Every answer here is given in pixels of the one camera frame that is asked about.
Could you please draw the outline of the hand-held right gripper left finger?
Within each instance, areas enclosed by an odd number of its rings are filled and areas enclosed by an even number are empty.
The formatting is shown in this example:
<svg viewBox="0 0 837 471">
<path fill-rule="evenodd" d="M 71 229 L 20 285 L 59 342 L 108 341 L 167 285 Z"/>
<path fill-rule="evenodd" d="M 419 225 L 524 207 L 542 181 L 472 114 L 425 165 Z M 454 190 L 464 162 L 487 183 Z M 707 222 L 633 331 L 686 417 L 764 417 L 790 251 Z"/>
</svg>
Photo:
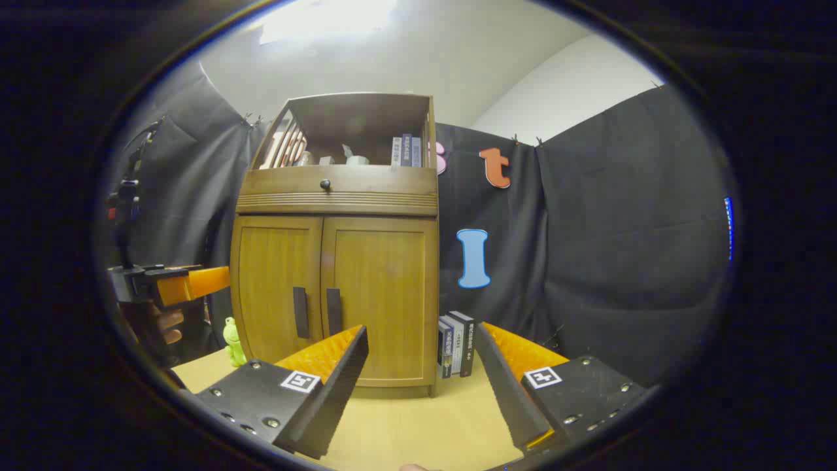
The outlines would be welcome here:
<svg viewBox="0 0 837 471">
<path fill-rule="evenodd" d="M 356 325 L 284 360 L 249 360 L 196 394 L 203 411 L 254 440 L 319 459 L 369 353 L 367 328 Z"/>
</svg>

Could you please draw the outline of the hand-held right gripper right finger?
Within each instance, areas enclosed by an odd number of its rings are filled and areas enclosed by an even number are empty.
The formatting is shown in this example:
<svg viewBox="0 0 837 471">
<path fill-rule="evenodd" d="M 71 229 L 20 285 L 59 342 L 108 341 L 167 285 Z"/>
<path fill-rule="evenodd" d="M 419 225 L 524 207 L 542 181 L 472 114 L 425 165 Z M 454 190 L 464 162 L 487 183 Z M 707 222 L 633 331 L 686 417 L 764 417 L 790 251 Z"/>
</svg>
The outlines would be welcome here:
<svg viewBox="0 0 837 471">
<path fill-rule="evenodd" d="M 473 328 L 473 344 L 512 444 L 522 452 L 553 451 L 595 436 L 647 394 L 595 356 L 566 358 L 492 324 Z"/>
</svg>

